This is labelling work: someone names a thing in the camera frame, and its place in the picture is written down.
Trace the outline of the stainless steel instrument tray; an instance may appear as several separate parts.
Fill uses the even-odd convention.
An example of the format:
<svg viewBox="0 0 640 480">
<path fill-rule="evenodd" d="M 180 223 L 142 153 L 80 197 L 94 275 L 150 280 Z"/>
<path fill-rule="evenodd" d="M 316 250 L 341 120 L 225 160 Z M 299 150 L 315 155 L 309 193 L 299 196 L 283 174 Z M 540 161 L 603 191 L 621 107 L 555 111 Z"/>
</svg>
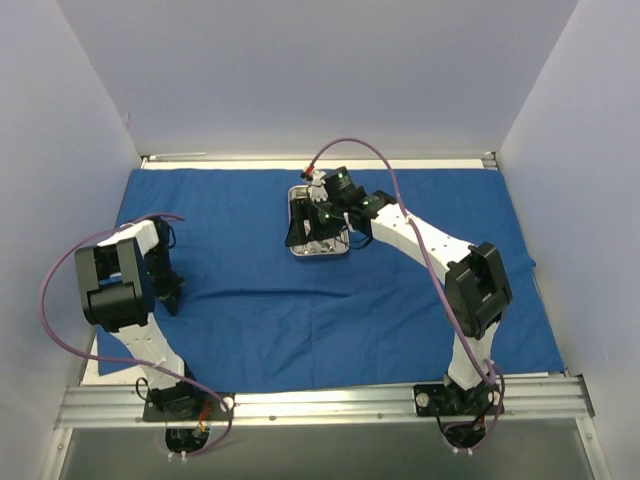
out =
<svg viewBox="0 0 640 480">
<path fill-rule="evenodd" d="M 288 191 L 288 205 L 290 200 L 307 200 L 305 193 L 306 187 L 303 185 L 291 187 Z M 309 202 L 309 220 L 305 222 L 308 242 L 302 246 L 288 248 L 295 257 L 309 259 L 343 255 L 348 252 L 350 248 L 348 231 L 342 221 L 332 215 L 328 209 L 328 205 Z"/>
</svg>

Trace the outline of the blue surgical cloth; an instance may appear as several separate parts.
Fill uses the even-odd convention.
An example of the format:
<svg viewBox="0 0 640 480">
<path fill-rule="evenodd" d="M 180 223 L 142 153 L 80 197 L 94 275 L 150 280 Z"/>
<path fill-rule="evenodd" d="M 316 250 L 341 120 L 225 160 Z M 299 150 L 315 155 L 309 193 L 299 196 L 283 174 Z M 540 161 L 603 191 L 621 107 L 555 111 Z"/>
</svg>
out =
<svg viewBox="0 0 640 480">
<path fill-rule="evenodd" d="M 500 173 L 483 169 L 354 171 L 367 191 L 399 190 L 408 209 L 448 234 L 495 245 L 513 300 L 492 358 L 507 374 L 564 364 Z M 331 258 L 285 246 L 286 170 L 136 170 L 119 221 L 174 213 L 176 316 L 155 316 L 171 348 L 216 391 L 295 391 L 438 380 L 454 332 L 427 270 L 375 242 Z"/>
</svg>

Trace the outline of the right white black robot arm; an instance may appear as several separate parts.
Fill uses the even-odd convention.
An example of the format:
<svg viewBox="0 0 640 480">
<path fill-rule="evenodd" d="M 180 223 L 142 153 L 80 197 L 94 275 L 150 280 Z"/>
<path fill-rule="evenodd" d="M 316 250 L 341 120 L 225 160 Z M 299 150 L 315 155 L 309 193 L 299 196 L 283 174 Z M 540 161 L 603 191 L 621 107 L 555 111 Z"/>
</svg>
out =
<svg viewBox="0 0 640 480">
<path fill-rule="evenodd" d="M 412 214 L 398 192 L 369 193 L 344 167 L 308 169 L 302 177 L 306 183 L 288 192 L 286 247 L 305 249 L 360 232 L 367 242 L 387 244 L 426 267 L 455 331 L 444 400 L 455 412 L 469 411 L 480 400 L 478 386 L 497 380 L 491 348 L 513 299 L 496 247 L 439 230 Z"/>
</svg>

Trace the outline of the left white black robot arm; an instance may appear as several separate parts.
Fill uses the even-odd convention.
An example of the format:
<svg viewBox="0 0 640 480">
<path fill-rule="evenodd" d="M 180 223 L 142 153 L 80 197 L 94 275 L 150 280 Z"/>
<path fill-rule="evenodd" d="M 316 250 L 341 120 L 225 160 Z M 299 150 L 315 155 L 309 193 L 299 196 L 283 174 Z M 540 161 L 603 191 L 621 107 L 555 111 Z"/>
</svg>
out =
<svg viewBox="0 0 640 480">
<path fill-rule="evenodd" d="M 160 216 L 131 223 L 94 246 L 74 253 L 79 293 L 89 324 L 119 340 L 143 363 L 143 399 L 156 412 L 190 419 L 202 395 L 188 383 L 185 361 L 170 347 L 154 315 L 157 304 L 175 316 L 183 277 L 173 271 L 173 229 Z"/>
</svg>

